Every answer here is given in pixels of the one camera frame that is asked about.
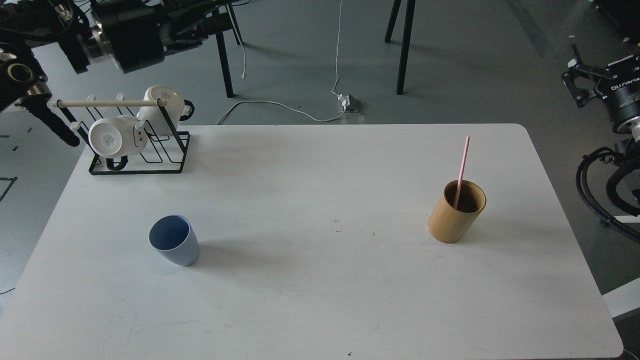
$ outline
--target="chair leg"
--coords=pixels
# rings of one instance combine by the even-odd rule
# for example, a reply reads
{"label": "chair leg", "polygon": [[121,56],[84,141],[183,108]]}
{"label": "chair leg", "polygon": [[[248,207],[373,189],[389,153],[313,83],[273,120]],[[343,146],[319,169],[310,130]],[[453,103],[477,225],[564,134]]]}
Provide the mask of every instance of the chair leg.
{"label": "chair leg", "polygon": [[218,43],[218,54],[220,55],[220,66],[222,67],[222,78],[225,81],[227,97],[235,97],[234,89],[231,85],[231,73],[229,71],[229,60],[227,59],[227,48],[225,47],[225,36],[222,32],[216,34]]}
{"label": "chair leg", "polygon": [[402,0],[394,0],[394,6],[391,8],[391,16],[389,17],[387,34],[385,35],[385,42],[387,44],[391,42],[391,35],[394,33],[394,27],[396,26],[396,19],[398,18],[398,11],[400,10],[401,2]]}
{"label": "chair leg", "polygon": [[404,92],[404,77],[406,75],[406,62],[409,58],[409,44],[411,42],[411,28],[413,27],[414,10],[415,0],[408,0],[406,4],[406,16],[404,18],[402,50],[400,52],[400,69],[398,70],[398,82],[396,86],[396,94],[398,95],[402,95]]}
{"label": "chair leg", "polygon": [[238,20],[236,19],[236,12],[234,11],[233,5],[227,4],[225,6],[227,7],[227,13],[231,17],[231,20],[233,21],[233,24],[235,24],[235,26],[232,26],[232,30],[234,31],[234,37],[236,38],[236,44],[238,44],[238,46],[240,46],[240,44],[243,43],[243,40],[242,40],[242,35],[240,35],[240,26],[238,26]]}

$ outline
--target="straw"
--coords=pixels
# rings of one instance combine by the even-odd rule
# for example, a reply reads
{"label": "straw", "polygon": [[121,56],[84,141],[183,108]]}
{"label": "straw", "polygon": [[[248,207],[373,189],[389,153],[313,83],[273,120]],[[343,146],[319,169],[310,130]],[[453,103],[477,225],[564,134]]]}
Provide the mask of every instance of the straw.
{"label": "straw", "polygon": [[465,163],[467,162],[467,151],[469,150],[469,136],[465,141],[465,150],[462,153],[462,165],[460,165],[460,175],[458,176],[458,187],[456,188],[456,197],[453,200],[453,208],[458,209],[458,200],[460,199],[460,190],[462,189],[462,175],[465,173]]}

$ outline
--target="black mug handle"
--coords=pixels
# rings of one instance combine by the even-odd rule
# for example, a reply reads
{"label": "black mug handle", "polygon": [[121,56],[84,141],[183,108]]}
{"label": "black mug handle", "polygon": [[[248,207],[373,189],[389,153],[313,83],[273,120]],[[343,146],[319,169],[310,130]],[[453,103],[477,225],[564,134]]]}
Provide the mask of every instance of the black mug handle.
{"label": "black mug handle", "polygon": [[107,158],[107,168],[111,171],[120,171],[126,166],[127,162],[129,162],[129,158],[127,156],[122,156],[118,166],[115,166],[113,164],[113,159]]}
{"label": "black mug handle", "polygon": [[189,106],[189,112],[186,113],[185,115],[180,117],[180,121],[185,121],[185,120],[189,120],[189,118],[191,118],[191,116],[193,115],[193,110],[196,110],[196,107],[193,106],[193,103],[189,100],[184,100],[184,104],[186,106]]}

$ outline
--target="wooden cup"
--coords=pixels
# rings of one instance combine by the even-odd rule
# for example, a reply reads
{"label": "wooden cup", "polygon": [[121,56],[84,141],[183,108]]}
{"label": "wooden cup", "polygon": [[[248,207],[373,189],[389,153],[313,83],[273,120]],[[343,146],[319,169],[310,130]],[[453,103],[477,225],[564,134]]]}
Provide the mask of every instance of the wooden cup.
{"label": "wooden cup", "polygon": [[457,187],[458,180],[445,186],[427,223],[431,235],[443,243],[455,243],[460,240],[486,206],[486,196],[480,186],[462,180],[458,208],[454,209],[453,201]]}

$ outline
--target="white cable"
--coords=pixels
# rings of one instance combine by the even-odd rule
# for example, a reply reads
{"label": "white cable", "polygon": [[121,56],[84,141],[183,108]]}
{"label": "white cable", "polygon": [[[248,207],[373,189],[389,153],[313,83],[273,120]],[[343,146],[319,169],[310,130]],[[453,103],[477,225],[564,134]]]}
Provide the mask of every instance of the white cable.
{"label": "white cable", "polygon": [[631,356],[633,356],[636,360],[638,360],[638,357],[634,355],[634,353],[632,353],[631,351],[627,350],[627,349],[622,349],[624,350],[627,354],[630,354]]}
{"label": "white cable", "polygon": [[315,117],[313,117],[313,116],[309,115],[308,113],[305,113],[304,111],[300,111],[300,110],[292,109],[292,108],[290,108],[290,107],[288,107],[288,106],[286,106],[285,104],[282,104],[282,103],[280,103],[280,102],[267,101],[267,100],[246,100],[246,101],[240,101],[240,102],[237,102],[235,105],[233,105],[233,106],[231,107],[231,109],[229,109],[229,111],[227,111],[224,115],[222,115],[222,117],[218,120],[218,122],[216,123],[216,125],[220,125],[220,124],[222,124],[222,122],[227,118],[227,116],[229,116],[229,114],[231,113],[231,111],[233,111],[233,109],[235,109],[235,108],[236,108],[236,106],[238,106],[238,105],[240,105],[240,104],[246,104],[246,103],[248,103],[248,102],[263,102],[263,103],[265,103],[265,104],[280,105],[280,106],[282,106],[283,108],[287,108],[287,109],[289,109],[289,110],[291,110],[291,111],[294,111],[294,112],[296,112],[296,113],[299,113],[299,114],[302,114],[302,115],[306,115],[306,116],[310,117],[311,119],[313,119],[313,120],[315,120],[315,121],[317,121],[317,122],[329,122],[329,121],[337,120],[337,119],[339,119],[341,116],[343,116],[343,115],[344,115],[344,113],[345,113],[345,111],[346,111],[346,110],[343,110],[343,111],[342,111],[342,113],[340,113],[340,115],[338,115],[338,116],[336,116],[336,117],[334,117],[334,118],[331,118],[331,119],[328,119],[328,120],[319,120],[319,119],[316,119]]}
{"label": "white cable", "polygon": [[229,14],[229,19],[231,19],[231,26],[234,27],[234,31],[236,32],[236,36],[238,38],[238,42],[240,43],[240,48],[242,49],[243,69],[242,69],[242,75],[240,75],[240,78],[244,79],[244,78],[246,78],[246,51],[244,51],[243,41],[240,40],[240,31],[238,30],[238,25],[236,24],[236,22],[234,20],[234,17],[231,16],[231,14]]}
{"label": "white cable", "polygon": [[335,87],[338,86],[338,48],[340,46],[340,29],[342,27],[342,2],[340,0],[340,12],[338,13],[338,41],[335,44],[335,83],[333,84],[333,88],[329,90],[333,95],[340,96],[334,92]]}

